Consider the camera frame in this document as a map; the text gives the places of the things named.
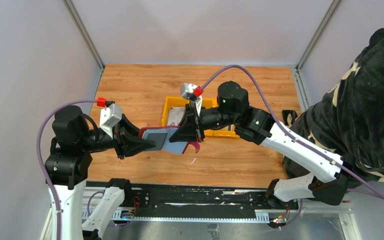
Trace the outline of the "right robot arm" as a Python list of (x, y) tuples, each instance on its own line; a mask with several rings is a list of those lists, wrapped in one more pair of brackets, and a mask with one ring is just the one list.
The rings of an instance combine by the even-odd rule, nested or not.
[(351, 162), (304, 139), (267, 111), (250, 106), (248, 91), (238, 83), (222, 83), (217, 89), (217, 106), (208, 109), (201, 108), (199, 86), (184, 83), (180, 94), (188, 103), (170, 142), (200, 143), (206, 130), (232, 125), (241, 139), (273, 149), (307, 170), (304, 176), (271, 181), (265, 193), (270, 208), (278, 209), (295, 199), (312, 199), (331, 206), (342, 202), (348, 191)]

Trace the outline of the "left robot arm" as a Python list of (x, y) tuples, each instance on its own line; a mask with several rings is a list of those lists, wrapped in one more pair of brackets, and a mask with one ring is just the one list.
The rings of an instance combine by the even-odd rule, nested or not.
[(135, 156), (155, 147), (155, 142), (142, 139), (140, 130), (113, 101), (101, 105), (99, 123), (76, 105), (57, 110), (52, 123), (55, 137), (50, 155), (44, 163), (49, 178), (55, 240), (100, 240), (119, 206), (137, 211), (146, 206), (133, 192), (128, 179), (112, 178), (105, 186), (103, 198), (86, 220), (83, 220), (83, 197), (87, 185), (92, 153), (114, 149), (118, 158)]

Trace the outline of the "red leather card holder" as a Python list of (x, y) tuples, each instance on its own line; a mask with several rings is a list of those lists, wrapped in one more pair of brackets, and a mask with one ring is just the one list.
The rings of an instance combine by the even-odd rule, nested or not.
[(189, 146), (194, 147), (197, 154), (201, 146), (198, 142), (180, 141), (170, 142), (169, 138), (177, 131), (179, 126), (156, 126), (142, 127), (138, 133), (138, 137), (155, 143), (155, 147), (145, 150), (146, 152), (164, 151), (172, 154), (184, 154)]

